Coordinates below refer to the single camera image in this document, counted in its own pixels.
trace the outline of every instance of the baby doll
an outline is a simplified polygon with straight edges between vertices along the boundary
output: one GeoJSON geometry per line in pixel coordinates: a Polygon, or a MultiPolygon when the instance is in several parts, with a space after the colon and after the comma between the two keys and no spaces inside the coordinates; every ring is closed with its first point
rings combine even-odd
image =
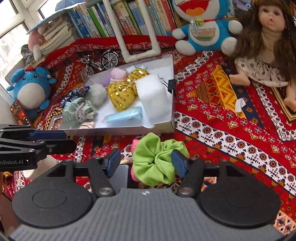
{"type": "Polygon", "coordinates": [[[236,85],[252,79],[269,87],[286,86],[284,103],[296,111],[296,27],[284,0],[253,0],[243,16],[244,27],[233,57],[236,85]]]}

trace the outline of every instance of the window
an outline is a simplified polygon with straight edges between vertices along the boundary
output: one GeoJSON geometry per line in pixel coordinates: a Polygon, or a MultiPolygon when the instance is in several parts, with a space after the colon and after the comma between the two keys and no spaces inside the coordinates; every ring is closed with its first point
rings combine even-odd
{"type": "Polygon", "coordinates": [[[55,12],[57,3],[60,1],[61,0],[48,0],[39,10],[43,17],[47,18],[53,14],[55,12]]]}
{"type": "Polygon", "coordinates": [[[21,48],[28,43],[28,29],[59,9],[84,0],[0,0],[0,95],[10,104],[12,98],[5,91],[7,79],[19,68],[25,67],[21,48]]]}
{"type": "Polygon", "coordinates": [[[0,84],[7,88],[6,75],[22,59],[21,47],[28,43],[29,36],[24,24],[20,24],[0,38],[0,84]]]}

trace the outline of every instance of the red patterned blanket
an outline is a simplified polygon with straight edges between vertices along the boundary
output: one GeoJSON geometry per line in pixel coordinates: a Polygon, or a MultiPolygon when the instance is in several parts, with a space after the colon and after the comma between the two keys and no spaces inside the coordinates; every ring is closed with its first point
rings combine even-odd
{"type": "MultiPolygon", "coordinates": [[[[250,87],[232,86],[228,75],[235,70],[223,55],[213,52],[198,53],[191,57],[180,55],[174,49],[174,40],[160,37],[164,54],[172,54],[177,80],[175,122],[172,135],[183,141],[191,157],[201,157],[206,162],[231,161],[271,187],[281,199],[281,210],[275,228],[287,234],[296,226],[296,154],[294,140],[295,116],[283,110],[282,90],[273,90],[259,84],[250,87]],[[238,115],[234,112],[236,99],[244,98],[246,106],[238,115]]],[[[131,52],[149,49],[146,36],[126,37],[131,52]]],[[[85,66],[76,52],[108,48],[119,49],[114,38],[79,40],[69,47],[55,51],[44,62],[58,83],[52,90],[51,106],[40,115],[40,129],[57,129],[63,109],[60,100],[71,89],[83,84],[80,72],[85,66]]],[[[58,160],[72,158],[84,162],[93,155],[105,156],[113,148],[122,150],[122,158],[131,156],[130,144],[135,136],[75,137],[76,151],[70,155],[55,155],[58,160]]],[[[204,187],[216,178],[206,178],[204,187]]],[[[158,188],[175,190],[181,180],[176,176],[172,185],[159,184],[158,188]]],[[[15,172],[8,180],[8,190],[13,194],[26,180],[22,172],[15,172]]],[[[77,183],[90,189],[88,178],[77,178],[77,183]]]]}

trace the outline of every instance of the doll foot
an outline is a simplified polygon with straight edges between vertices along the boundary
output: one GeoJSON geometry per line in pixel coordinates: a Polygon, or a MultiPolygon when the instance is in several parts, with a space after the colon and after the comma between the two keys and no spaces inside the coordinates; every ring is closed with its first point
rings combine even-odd
{"type": "Polygon", "coordinates": [[[293,112],[296,112],[296,100],[291,98],[285,98],[284,103],[287,107],[289,107],[293,112]]]}
{"type": "Polygon", "coordinates": [[[249,86],[250,81],[247,77],[242,76],[240,74],[230,74],[229,75],[230,82],[235,85],[243,85],[243,86],[249,86]]]}

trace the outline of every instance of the red collar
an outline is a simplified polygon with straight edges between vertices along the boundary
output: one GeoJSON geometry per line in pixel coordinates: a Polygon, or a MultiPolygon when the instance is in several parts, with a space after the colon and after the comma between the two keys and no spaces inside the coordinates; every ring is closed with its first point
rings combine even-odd
{"type": "Polygon", "coordinates": [[[218,18],[218,19],[205,19],[204,20],[204,23],[206,22],[212,22],[212,21],[219,21],[219,20],[222,20],[223,18],[218,18]]]}

